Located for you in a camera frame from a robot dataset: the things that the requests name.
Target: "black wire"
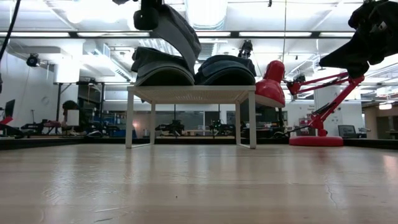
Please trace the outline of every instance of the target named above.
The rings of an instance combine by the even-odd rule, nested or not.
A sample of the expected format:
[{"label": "black wire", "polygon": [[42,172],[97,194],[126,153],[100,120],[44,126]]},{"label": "black wire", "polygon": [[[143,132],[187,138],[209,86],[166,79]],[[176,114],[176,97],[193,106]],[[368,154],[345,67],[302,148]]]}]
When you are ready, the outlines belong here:
[{"label": "black wire", "polygon": [[290,134],[290,133],[292,133],[292,132],[295,132],[295,131],[298,131],[298,130],[301,130],[301,129],[303,129],[303,128],[309,128],[309,127],[310,127],[310,126],[307,125],[307,126],[303,126],[303,127],[300,127],[300,128],[293,129],[293,130],[291,130],[291,131],[287,131],[287,132],[285,132],[285,133],[276,132],[271,138],[275,138],[275,135],[278,134],[278,133],[281,133],[281,137],[282,137],[282,136],[285,136],[285,137],[288,138],[288,134]]},{"label": "black wire", "polygon": [[7,45],[8,45],[8,41],[10,39],[12,30],[14,29],[14,24],[15,24],[15,21],[17,20],[17,15],[18,15],[18,10],[19,10],[19,5],[20,4],[21,4],[21,0],[17,0],[17,2],[15,4],[15,8],[14,8],[14,14],[12,15],[10,27],[8,28],[6,38],[4,39],[4,42],[2,43],[2,46],[1,46],[0,61],[2,59],[2,56],[4,55],[4,52],[6,51],[6,48],[7,48]]}]

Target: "white table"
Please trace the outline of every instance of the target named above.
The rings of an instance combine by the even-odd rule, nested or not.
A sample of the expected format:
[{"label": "white table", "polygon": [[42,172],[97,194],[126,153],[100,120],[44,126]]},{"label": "white table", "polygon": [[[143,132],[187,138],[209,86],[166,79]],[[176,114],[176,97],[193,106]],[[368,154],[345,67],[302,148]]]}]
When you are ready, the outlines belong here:
[{"label": "white table", "polygon": [[[250,149],[257,146],[255,86],[128,86],[126,148],[132,146],[132,120],[134,96],[151,104],[150,143],[134,147],[155,144],[155,107],[156,104],[235,104],[236,144]],[[250,146],[241,144],[240,104],[249,98]]]}]

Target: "shelf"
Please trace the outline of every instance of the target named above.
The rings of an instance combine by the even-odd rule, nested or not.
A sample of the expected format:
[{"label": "shelf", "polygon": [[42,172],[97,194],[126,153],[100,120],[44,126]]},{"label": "shelf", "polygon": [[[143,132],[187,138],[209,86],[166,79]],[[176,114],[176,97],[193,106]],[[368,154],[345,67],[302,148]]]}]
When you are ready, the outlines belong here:
[{"label": "shelf", "polygon": [[128,86],[128,91],[156,104],[235,104],[244,101],[253,86]]}]

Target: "wooden floor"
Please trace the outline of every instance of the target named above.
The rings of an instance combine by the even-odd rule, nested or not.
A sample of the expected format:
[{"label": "wooden floor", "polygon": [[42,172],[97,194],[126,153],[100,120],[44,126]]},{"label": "wooden floor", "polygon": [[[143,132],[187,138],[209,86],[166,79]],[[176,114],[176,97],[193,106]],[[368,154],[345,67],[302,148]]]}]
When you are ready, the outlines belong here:
[{"label": "wooden floor", "polygon": [[397,157],[292,146],[0,151],[0,223],[397,223]]}]

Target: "table leg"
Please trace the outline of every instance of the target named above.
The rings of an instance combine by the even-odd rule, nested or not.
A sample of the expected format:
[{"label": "table leg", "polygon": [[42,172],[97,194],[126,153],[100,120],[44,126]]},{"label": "table leg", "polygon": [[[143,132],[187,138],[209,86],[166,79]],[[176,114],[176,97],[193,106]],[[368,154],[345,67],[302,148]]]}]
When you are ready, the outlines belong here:
[{"label": "table leg", "polygon": [[155,125],[156,125],[156,104],[152,102],[150,105],[150,144],[155,144]]},{"label": "table leg", "polygon": [[236,144],[241,144],[241,103],[235,103],[235,133]]},{"label": "table leg", "polygon": [[256,99],[254,91],[249,92],[249,123],[250,123],[250,148],[256,149],[257,146]]},{"label": "table leg", "polygon": [[129,91],[127,98],[127,121],[126,121],[126,149],[132,148],[132,117],[134,112],[134,92]]}]

